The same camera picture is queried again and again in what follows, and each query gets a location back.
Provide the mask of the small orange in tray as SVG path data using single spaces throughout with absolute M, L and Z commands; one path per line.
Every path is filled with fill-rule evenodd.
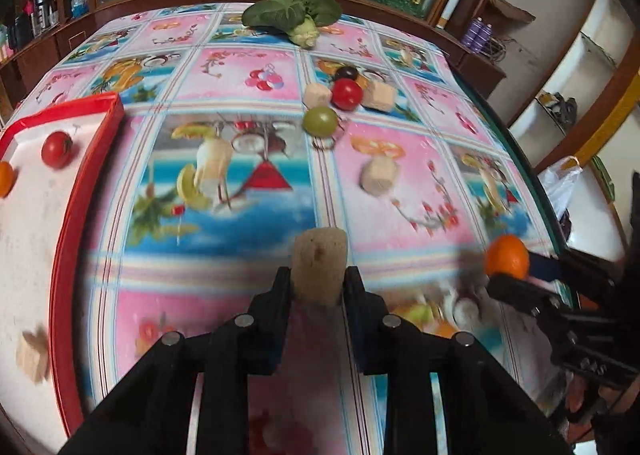
M 9 195 L 15 182 L 15 171 L 12 165 L 1 160 L 0 162 L 0 197 Z

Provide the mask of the large orange fruit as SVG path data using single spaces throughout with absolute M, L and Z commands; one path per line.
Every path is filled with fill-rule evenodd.
M 526 279 L 529 266 L 529 252 L 516 235 L 501 235 L 486 250 L 485 273 L 488 276 L 507 274 L 514 279 Z

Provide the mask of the green bok choy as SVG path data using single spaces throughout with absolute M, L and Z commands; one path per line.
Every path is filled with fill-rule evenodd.
M 334 24 L 342 14 L 336 0 L 259 0 L 244 10 L 242 23 L 285 34 L 292 44 L 309 50 L 320 28 Z

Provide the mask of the red-rimmed white tray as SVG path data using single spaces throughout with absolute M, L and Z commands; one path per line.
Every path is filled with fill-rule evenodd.
M 1 134 L 15 182 L 1 200 L 1 428 L 26 453 L 56 452 L 82 420 L 75 377 L 72 303 L 91 196 L 124 108 L 115 93 L 50 106 Z M 73 139 L 60 169 L 41 160 L 54 131 Z M 16 365 L 23 331 L 48 336 L 49 371 L 35 385 Z

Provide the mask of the colourful fruit-print tablecloth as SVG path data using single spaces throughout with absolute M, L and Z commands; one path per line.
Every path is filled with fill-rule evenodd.
M 245 28 L 240 4 L 130 14 L 55 64 L 14 118 L 116 92 L 125 115 L 82 231 L 72 303 L 78 399 L 92 409 L 160 336 L 210 331 L 243 310 L 315 227 L 348 236 L 367 289 L 424 331 L 469 331 L 545 411 L 565 381 L 536 325 L 484 292 L 483 251 L 513 234 L 558 240 L 519 149 L 435 45 L 354 16 L 302 50 Z M 306 85 L 397 89 L 390 113 L 334 106 L 331 137 L 302 127 Z M 393 189 L 360 188 L 385 155 Z

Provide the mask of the beige block in tray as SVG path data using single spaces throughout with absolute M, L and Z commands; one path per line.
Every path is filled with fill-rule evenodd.
M 42 327 L 35 331 L 23 331 L 16 348 L 16 365 L 35 385 L 47 378 L 48 336 Z

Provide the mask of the beige wedge sponge block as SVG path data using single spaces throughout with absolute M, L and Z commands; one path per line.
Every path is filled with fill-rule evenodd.
M 397 89 L 385 82 L 369 82 L 363 90 L 361 105 L 383 113 L 390 113 L 396 105 Z

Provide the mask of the purple bottle left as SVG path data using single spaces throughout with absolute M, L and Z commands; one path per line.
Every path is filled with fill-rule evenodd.
M 477 35 L 482 28 L 483 22 L 481 18 L 472 19 L 461 39 L 462 45 L 464 45 L 465 48 L 472 49 L 474 40 L 477 38 Z

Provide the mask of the dark purple plum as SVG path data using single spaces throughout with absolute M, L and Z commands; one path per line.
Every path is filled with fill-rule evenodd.
M 337 67 L 336 71 L 333 74 L 333 79 L 337 82 L 340 79 L 350 79 L 356 82 L 359 77 L 359 72 L 355 66 L 351 65 L 342 65 Z

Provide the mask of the red tomato on table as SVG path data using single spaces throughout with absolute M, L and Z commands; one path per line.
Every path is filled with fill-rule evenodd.
M 340 78 L 332 88 L 331 103 L 345 112 L 356 111 L 363 98 L 363 90 L 355 80 Z

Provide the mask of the red tomato in tray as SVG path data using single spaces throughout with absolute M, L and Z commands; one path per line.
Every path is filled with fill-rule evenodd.
M 63 168 L 72 157 L 73 145 L 73 139 L 67 132 L 52 132 L 43 142 L 41 148 L 42 162 L 52 169 Z

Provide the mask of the beige cylindrical sponge block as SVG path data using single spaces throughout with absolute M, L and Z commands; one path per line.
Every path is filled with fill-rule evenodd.
M 315 227 L 298 235 L 291 267 L 295 297 L 335 307 L 341 297 L 347 255 L 347 235 L 338 227 Z

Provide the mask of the round beige sponge ball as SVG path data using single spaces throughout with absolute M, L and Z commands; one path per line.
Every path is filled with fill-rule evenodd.
M 332 91 L 320 82 L 311 82 L 306 85 L 303 94 L 303 103 L 306 108 L 322 108 L 328 106 L 332 97 Z

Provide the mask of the beige block on table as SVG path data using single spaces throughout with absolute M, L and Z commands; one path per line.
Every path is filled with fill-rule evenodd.
M 393 189 L 399 172 L 398 163 L 385 155 L 373 156 L 361 169 L 360 188 L 372 196 L 381 196 Z

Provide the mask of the green grape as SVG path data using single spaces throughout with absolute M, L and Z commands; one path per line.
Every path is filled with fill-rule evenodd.
M 325 139 L 334 134 L 338 127 L 338 117 L 332 108 L 327 106 L 308 108 L 303 117 L 302 127 L 311 137 Z

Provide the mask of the white plastic bag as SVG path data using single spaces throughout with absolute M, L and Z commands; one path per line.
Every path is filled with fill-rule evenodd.
M 561 158 L 538 175 L 552 206 L 556 219 L 560 220 L 570 204 L 575 184 L 582 174 L 582 166 L 575 156 Z

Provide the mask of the purple bottle right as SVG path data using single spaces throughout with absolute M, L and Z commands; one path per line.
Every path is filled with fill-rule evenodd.
M 475 38 L 472 41 L 471 51 L 479 54 L 490 41 L 492 35 L 492 26 L 490 24 L 480 24 Z

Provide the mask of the purple bottle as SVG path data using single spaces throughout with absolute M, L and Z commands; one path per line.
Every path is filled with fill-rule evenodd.
M 490 24 L 480 24 L 475 38 L 472 41 L 471 51 L 479 54 L 490 41 L 492 35 L 492 26 Z
M 472 19 L 461 39 L 462 45 L 464 45 L 465 48 L 472 49 L 474 40 L 477 38 L 477 35 L 482 28 L 483 22 L 481 18 Z

